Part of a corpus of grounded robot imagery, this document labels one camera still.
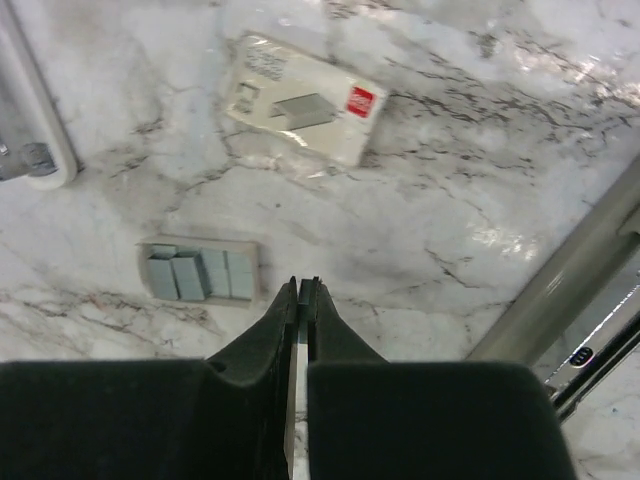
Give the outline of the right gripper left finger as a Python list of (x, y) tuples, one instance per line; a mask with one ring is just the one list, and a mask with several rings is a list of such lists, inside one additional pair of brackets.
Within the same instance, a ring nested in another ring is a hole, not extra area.
[(297, 286), (215, 355), (1, 366), (5, 479), (286, 479)]

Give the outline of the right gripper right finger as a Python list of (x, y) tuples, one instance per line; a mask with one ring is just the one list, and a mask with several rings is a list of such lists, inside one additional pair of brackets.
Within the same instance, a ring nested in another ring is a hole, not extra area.
[(339, 316), (327, 287), (308, 301), (307, 432), (314, 479), (572, 479), (541, 382), (500, 362), (390, 362)]

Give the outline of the grey staple strips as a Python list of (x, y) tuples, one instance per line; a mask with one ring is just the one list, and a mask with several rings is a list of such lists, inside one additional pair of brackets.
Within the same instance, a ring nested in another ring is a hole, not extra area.
[(261, 297), (254, 242), (158, 235), (139, 241), (136, 254), (140, 280), (155, 299), (249, 307)]

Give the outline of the small staple box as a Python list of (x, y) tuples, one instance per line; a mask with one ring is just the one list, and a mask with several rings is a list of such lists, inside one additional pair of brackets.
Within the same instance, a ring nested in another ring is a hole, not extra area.
[(225, 98), (227, 115), (333, 163), (355, 167), (389, 97), (380, 84), (250, 32)]

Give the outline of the grey green stapler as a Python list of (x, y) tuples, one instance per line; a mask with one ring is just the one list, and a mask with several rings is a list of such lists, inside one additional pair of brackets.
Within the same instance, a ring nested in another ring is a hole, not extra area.
[(11, 3), (1, 3), (1, 180), (54, 190), (78, 163)]

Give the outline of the single grey staple strip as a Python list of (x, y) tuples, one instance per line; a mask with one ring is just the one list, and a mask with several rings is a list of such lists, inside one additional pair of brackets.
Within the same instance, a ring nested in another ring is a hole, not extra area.
[(291, 354), (284, 449), (290, 479), (308, 479), (306, 436), (307, 369), (309, 362), (308, 322), (317, 279), (302, 279), (296, 296), (291, 327)]

